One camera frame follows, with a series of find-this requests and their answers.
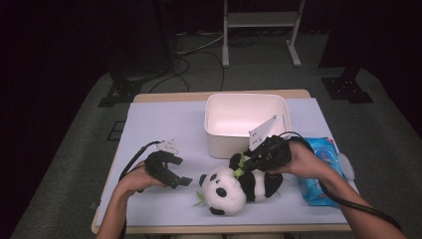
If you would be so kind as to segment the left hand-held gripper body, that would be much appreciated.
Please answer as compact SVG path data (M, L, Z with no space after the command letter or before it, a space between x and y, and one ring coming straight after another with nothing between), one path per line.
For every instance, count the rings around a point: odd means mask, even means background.
M178 176L168 168L168 164L163 162L163 156L174 154L177 156L179 150L173 139L154 141L152 145L155 151L152 152L144 161L148 173L154 178L169 186L169 179Z

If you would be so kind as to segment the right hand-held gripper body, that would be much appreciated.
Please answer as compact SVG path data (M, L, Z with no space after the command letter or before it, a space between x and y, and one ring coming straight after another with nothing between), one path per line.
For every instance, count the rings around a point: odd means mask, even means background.
M273 115L259 126L249 131L249 149L262 154L260 166L262 171L272 170L286 165L291 160L289 143L280 135L270 135L270 132L280 121L280 117Z

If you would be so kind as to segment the panda plush toy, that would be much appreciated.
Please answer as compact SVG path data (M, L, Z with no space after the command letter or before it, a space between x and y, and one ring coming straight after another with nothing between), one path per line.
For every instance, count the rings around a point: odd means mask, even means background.
M199 185L202 189L198 198L205 202L213 215L235 215L248 202L259 202L273 196L281 187L281 174L271 174L260 169L245 171L250 157L236 153L228 166L219 166L202 174Z

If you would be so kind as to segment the white plastic bin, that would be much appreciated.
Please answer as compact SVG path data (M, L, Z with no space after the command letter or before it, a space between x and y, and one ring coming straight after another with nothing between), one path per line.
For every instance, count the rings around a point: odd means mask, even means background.
M208 152L230 158L254 150L267 137L290 131L291 118L284 98L265 94L214 94L206 103L204 129Z

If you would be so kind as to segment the blue wet wipe pack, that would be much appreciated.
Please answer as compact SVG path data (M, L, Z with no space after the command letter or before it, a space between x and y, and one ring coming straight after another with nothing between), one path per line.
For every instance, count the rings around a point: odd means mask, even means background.
M333 168L340 176L345 178L338 160L338 153L333 141L327 137L306 137L307 147L322 161ZM303 199L310 206L333 206L337 203L328 198L322 191L315 178L299 178Z

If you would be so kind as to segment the person's left hand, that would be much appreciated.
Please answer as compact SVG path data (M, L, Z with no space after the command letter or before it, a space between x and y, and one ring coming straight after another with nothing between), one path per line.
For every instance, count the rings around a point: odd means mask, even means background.
M135 192L143 191L150 186L164 186L164 184L148 173L142 161L119 181L115 191L119 195L131 196Z

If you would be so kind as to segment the person's right hand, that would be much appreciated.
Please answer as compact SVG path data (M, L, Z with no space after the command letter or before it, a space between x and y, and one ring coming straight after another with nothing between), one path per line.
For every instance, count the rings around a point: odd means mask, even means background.
M290 143L292 160L285 166L270 170L271 174L289 173L302 178L322 178L329 167L299 142Z

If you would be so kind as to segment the black floor grille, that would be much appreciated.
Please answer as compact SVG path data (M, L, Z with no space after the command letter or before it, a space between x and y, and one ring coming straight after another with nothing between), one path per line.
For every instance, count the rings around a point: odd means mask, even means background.
M124 125L125 125L125 122L123 120L116 121L113 124L106 139L108 141L120 141L120 138L124 129Z

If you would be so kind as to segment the white round object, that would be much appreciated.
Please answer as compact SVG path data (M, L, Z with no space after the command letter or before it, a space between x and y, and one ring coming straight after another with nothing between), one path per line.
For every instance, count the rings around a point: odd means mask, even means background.
M355 178L354 169L348 158L343 153L340 153L338 155L338 161L344 176L348 180L353 180Z

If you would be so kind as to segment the black stand base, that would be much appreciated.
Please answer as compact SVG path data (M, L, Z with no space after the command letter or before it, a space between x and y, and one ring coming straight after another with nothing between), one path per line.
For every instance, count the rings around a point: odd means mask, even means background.
M338 77L322 78L321 81L332 100L347 100L350 104L372 104L370 95L356 81L359 67L346 67Z
M111 72L112 85L105 97L100 100L99 108L112 108L115 104L131 103L142 88L141 80L131 80L127 76Z

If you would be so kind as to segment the white metal stand frame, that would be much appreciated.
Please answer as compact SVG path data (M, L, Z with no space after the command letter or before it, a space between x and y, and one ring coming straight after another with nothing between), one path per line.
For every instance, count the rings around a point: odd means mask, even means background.
M306 0L300 0L298 9L290 12L240 12L230 13L228 11L228 0L224 0L223 8L223 44L222 44L222 66L230 66L228 34L233 28L274 28L291 27L291 37L286 41L293 65L302 65L298 56L295 43L302 21Z

